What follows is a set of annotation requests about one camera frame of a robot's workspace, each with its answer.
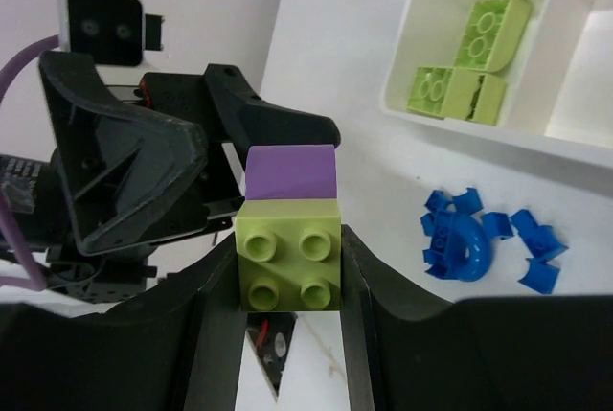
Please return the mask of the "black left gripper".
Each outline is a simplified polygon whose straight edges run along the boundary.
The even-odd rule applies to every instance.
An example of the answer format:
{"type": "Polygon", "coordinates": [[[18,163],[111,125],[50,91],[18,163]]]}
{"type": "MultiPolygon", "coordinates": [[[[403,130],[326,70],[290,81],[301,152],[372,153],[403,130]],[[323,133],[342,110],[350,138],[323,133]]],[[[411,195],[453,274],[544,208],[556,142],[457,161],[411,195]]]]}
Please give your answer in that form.
{"type": "Polygon", "coordinates": [[[49,290],[120,302],[156,276],[159,246],[230,227],[243,198],[203,77],[147,73],[119,101],[89,55],[45,52],[38,70],[57,147],[3,156],[1,191],[49,290]]]}

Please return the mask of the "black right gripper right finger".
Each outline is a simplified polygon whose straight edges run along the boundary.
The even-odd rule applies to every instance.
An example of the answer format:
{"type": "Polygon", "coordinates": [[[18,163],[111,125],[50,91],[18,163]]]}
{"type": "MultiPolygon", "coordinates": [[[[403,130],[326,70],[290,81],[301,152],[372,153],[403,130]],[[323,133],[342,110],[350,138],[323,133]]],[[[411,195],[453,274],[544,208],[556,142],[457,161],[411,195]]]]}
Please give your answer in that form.
{"type": "Polygon", "coordinates": [[[344,356],[354,410],[608,410],[612,299],[450,303],[342,230],[344,356]]]}

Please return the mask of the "purple sloped lego brick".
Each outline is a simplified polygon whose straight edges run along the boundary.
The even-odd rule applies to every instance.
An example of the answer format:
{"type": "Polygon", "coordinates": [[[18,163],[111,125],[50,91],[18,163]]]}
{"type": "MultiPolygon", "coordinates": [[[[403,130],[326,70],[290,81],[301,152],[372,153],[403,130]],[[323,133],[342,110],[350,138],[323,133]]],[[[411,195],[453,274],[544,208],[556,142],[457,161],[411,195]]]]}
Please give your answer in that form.
{"type": "Polygon", "coordinates": [[[335,147],[253,146],[245,167],[245,199],[332,199],[337,197],[335,147]]]}

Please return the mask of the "green small lego brick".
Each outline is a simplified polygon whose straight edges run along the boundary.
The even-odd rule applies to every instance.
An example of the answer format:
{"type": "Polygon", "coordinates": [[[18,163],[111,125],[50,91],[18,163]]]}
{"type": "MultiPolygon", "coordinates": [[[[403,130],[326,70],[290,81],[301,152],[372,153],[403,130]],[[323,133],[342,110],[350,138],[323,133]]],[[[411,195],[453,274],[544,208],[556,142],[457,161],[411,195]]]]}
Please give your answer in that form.
{"type": "Polygon", "coordinates": [[[247,200],[235,220],[241,308],[341,308],[341,216],[329,199],[247,200]]]}

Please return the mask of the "green curved lego brick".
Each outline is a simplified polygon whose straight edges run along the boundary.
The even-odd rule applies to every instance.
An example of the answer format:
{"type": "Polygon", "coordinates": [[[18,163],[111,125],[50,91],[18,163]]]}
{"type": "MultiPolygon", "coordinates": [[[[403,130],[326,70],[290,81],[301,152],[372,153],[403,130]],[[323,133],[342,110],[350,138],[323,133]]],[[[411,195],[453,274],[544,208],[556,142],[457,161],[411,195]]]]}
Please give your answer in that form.
{"type": "Polygon", "coordinates": [[[529,0],[476,0],[453,65],[487,73],[505,69],[515,56],[532,10],[529,0]]]}

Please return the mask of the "green square lego brick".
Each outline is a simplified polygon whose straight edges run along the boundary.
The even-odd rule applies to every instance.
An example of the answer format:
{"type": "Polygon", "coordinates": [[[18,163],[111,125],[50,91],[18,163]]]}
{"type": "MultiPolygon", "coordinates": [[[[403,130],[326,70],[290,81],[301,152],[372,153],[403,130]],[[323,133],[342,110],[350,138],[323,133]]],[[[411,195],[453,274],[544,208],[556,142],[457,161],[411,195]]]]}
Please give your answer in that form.
{"type": "Polygon", "coordinates": [[[446,89],[453,69],[450,67],[420,66],[411,85],[407,110],[412,113],[441,118],[446,89]]]}

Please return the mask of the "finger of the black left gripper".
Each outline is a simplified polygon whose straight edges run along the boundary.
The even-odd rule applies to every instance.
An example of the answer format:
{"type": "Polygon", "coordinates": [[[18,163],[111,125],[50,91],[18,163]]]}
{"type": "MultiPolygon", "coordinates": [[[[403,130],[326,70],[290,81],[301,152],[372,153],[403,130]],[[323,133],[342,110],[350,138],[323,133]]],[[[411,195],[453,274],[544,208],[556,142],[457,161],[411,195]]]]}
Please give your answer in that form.
{"type": "Polygon", "coordinates": [[[333,119],[261,99],[235,66],[211,64],[204,79],[244,172],[253,146],[340,145],[340,131],[333,119]]]}

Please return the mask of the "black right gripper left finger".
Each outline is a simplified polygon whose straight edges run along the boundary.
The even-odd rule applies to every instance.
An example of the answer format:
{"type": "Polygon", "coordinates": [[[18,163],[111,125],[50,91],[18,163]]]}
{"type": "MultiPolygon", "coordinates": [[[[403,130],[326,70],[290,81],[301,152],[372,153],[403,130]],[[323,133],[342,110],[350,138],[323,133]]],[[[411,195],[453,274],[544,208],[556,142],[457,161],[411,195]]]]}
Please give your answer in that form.
{"type": "Polygon", "coordinates": [[[1,307],[5,410],[231,410],[246,314],[233,237],[104,313],[1,307]]]}

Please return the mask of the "green sloped lego brick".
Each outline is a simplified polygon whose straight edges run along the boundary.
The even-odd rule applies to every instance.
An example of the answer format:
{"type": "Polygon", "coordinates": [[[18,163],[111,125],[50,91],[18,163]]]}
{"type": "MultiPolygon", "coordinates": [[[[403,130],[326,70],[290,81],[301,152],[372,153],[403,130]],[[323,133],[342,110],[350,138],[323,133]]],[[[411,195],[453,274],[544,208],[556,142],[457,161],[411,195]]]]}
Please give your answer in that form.
{"type": "Polygon", "coordinates": [[[506,90],[507,82],[496,75],[453,68],[442,114],[445,118],[495,126],[506,90]]]}

